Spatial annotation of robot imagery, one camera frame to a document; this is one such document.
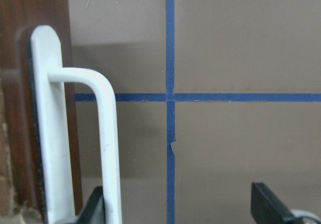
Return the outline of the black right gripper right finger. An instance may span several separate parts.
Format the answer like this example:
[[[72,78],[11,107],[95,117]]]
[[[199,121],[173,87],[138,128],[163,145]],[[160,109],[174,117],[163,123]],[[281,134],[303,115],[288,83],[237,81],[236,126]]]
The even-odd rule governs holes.
[[[256,223],[320,223],[312,212],[288,209],[263,182],[251,184],[250,209]]]

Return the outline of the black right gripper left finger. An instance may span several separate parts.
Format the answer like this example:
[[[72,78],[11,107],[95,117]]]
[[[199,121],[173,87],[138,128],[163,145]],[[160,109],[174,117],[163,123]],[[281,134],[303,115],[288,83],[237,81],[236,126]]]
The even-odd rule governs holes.
[[[79,224],[104,224],[105,206],[103,199],[103,187],[97,186],[89,196],[88,201],[77,217]]]

